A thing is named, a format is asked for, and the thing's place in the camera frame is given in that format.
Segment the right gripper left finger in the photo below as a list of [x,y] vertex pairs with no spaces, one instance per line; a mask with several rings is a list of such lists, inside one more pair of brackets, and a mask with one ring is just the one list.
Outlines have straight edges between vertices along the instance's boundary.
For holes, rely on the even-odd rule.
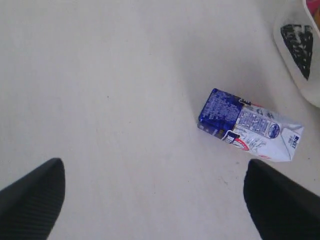
[[0,191],[0,238],[46,240],[66,192],[64,163],[52,158]]

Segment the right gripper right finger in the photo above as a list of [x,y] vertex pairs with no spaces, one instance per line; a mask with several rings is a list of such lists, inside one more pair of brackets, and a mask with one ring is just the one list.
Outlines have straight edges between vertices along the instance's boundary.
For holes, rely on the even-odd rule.
[[320,197],[265,162],[249,161],[243,197],[263,240],[320,238]]

